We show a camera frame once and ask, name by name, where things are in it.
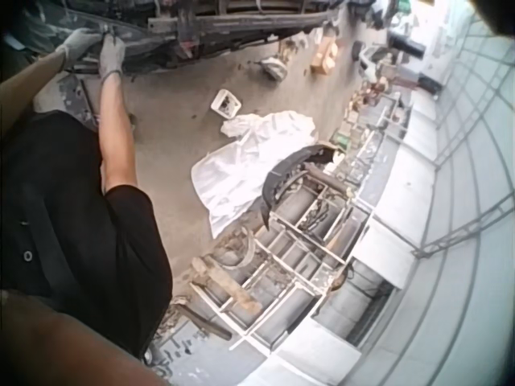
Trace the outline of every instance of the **plastic container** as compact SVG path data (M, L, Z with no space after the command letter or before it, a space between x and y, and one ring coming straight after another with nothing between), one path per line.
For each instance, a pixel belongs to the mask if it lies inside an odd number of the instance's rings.
M211 103L211 110L225 119L233 119L239 109L241 109L241 102L224 88L217 93L215 100Z

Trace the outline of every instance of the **workshop floor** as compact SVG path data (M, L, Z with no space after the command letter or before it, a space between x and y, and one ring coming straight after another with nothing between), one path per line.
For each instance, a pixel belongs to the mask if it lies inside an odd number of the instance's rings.
M231 140L220 133L223 119L210 110L216 93L226 88L240 99L239 114L294 110L313 117L319 139L340 126L346 104L361 80L351 60L355 39L377 41L379 32L352 26L343 14L337 41L340 50L330 76L312 75L313 38L299 48L280 84L268 80L254 61L272 55L277 44L247 48L171 72L126 80L128 110L137 118L135 132L138 183L151 197L163 244L174 275L174 295L186 290L191 259L205 254L214 241L208 211L197 197L192 166ZM86 80L97 108L99 82Z

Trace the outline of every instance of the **black shirt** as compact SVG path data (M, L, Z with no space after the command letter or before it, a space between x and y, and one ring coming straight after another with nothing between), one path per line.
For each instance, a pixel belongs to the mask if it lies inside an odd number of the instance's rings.
M62 112L2 143L2 288L40 297L141 358L171 300L152 203L101 191L98 136Z

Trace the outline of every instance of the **gray work glove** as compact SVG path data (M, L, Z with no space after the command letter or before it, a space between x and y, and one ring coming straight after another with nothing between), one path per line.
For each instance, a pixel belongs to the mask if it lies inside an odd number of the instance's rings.
M125 56L126 45L123 41L118 37L115 38L111 34L107 34L104 37L104 47L100 54L100 67L98 69L102 83L111 74L122 74L122 63Z
M66 40L56 48L64 52L64 62L61 70L71 67L95 43L102 40L102 34L89 28L74 30Z

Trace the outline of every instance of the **white cloth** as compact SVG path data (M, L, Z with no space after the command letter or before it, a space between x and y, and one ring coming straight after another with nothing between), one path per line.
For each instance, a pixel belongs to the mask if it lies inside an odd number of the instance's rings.
M249 209L279 161L315 141L314 131L313 119L294 111L240 115L224 122L221 132L238 139L192 168L193 186L209 210L213 238Z

